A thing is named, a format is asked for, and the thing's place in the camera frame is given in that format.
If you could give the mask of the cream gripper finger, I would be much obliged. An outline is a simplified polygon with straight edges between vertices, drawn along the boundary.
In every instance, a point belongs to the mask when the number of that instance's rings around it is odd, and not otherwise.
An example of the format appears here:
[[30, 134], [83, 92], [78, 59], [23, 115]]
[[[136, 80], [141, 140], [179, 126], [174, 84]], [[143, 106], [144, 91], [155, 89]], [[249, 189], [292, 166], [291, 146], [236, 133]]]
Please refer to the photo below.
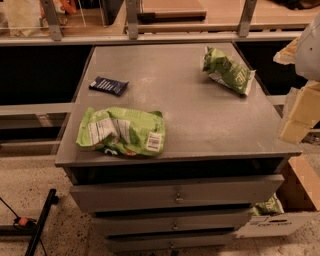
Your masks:
[[279, 138], [297, 144], [320, 121], [320, 83], [291, 88], [285, 99]]
[[282, 65], [294, 64], [298, 41], [299, 38], [295, 38], [287, 46], [278, 51], [273, 57], [273, 61]]

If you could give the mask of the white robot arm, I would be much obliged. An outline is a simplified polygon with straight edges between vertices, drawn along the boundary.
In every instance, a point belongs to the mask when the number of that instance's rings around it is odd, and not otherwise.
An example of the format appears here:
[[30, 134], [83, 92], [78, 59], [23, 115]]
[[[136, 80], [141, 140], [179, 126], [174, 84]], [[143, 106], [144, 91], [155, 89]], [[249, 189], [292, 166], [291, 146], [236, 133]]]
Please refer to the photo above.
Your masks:
[[297, 75], [307, 83], [296, 94], [287, 98], [291, 104], [279, 138], [289, 143], [299, 143], [320, 121], [320, 14], [302, 34], [277, 52], [273, 61], [294, 64]]

